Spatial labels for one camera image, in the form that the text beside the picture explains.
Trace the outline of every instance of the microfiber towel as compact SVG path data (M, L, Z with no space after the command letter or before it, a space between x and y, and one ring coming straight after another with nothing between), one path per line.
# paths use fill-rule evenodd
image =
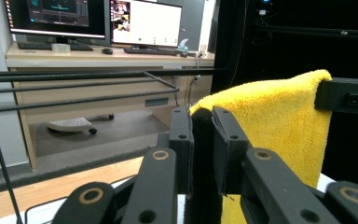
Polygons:
M275 151L304 184L316 188L332 112L315 109L314 101L320 82L331 79L326 70L316 70L245 83L202 98L190 114L214 106L231 111L254 147ZM221 221L246 223L239 195L224 197Z

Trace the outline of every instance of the wooden desk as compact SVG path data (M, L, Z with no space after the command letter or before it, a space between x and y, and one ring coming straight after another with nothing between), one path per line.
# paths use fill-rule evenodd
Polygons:
M200 58L197 62L194 58L182 58L180 56L161 55L137 55L127 54L123 49L114 49L113 55L102 54L103 47L95 47L94 51L72 51L70 53L56 53L51 50L21 50L14 43L7 52L7 68L17 72L41 72L41 71L97 71L97 70L153 70L160 68L186 68L213 67L214 55L209 54ZM154 115L167 126L171 110L188 102L195 103L201 97L210 94L212 76L202 77L198 82L192 82L193 76L174 77L176 86L180 88L176 93L164 93L159 95L132 97L77 105L59 105L53 107L27 109L20 111L21 125L23 129L27 154L33 169L37 168L36 161L36 124L58 119L73 119L96 115L108 115L132 110L150 109ZM172 82L172 77L163 77ZM76 80L76 81L38 81L16 82L14 87L46 86L56 84L77 84L101 82L105 80ZM55 91L27 91L17 92L18 104L30 104L68 100L105 95L117 95L137 91L160 90L164 87L156 83L150 84L126 84L115 86L100 86L87 88L72 88ZM164 105L148 105L146 101L167 102Z

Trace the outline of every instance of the computer monitor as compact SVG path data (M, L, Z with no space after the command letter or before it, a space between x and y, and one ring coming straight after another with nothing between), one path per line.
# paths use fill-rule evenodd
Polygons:
M103 0L4 0L12 34L105 39Z
M138 0L109 0L111 43L138 48L177 47L182 7Z

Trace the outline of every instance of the black metal frame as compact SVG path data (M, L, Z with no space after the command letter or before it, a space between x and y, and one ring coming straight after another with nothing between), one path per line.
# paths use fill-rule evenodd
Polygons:
M269 33L358 39L358 30L273 26L262 24L260 21L255 21L254 28L257 31Z
M0 72L0 82L16 82L16 81L51 81L51 80L79 80L79 79L102 79L102 78L133 78L128 81L111 81L111 82L97 82L90 84L81 84L81 85L54 85L48 87L32 87L32 88L8 88L0 89L0 93L3 92L20 92L20 91L43 91L49 90L54 91L57 89L70 89L70 88L80 88L80 87L91 87L91 86L104 86L104 85L125 85L131 83L143 83L143 82L158 82L167 87L167 90L162 91L148 91L148 92L136 92L129 94L120 94L120 95L106 95L100 97L92 98L82 98L75 100L65 100L65 101L55 101L55 102L46 102L39 104L28 104L28 105L7 105L0 106L0 112L6 111L19 111L23 109L39 108L39 107L48 107L48 106L57 106L57 105L72 105L80 103L89 103L96 101L106 101L114 99L123 99L131 97L139 97L145 95L155 95L161 93L176 93L179 91L179 88L173 84L162 80L161 77L172 77L172 76L189 76L189 75L214 75L222 73L223 70L218 69L189 69L189 70L153 70L153 71L100 71L100 72L54 72L54 73L13 73L13 72ZM17 205L17 201L13 192L13 188L10 183L10 179L7 173L6 163L0 148L0 165L2 172L4 174L5 182L7 185L7 190L10 194L10 199L12 201L15 214L17 217L17 223L22 223L20 210Z

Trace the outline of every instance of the keyboard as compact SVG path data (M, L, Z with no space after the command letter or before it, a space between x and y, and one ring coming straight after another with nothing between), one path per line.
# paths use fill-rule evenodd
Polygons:
M172 55L176 56L178 53L175 50L169 49L124 49L124 52L129 54L154 54L154 55Z
M51 44L42 44L42 43L17 43L19 49L45 49L45 50L52 50ZM77 45L77 44L70 44L71 50L78 50L78 51L93 51L94 49L90 48L87 45Z

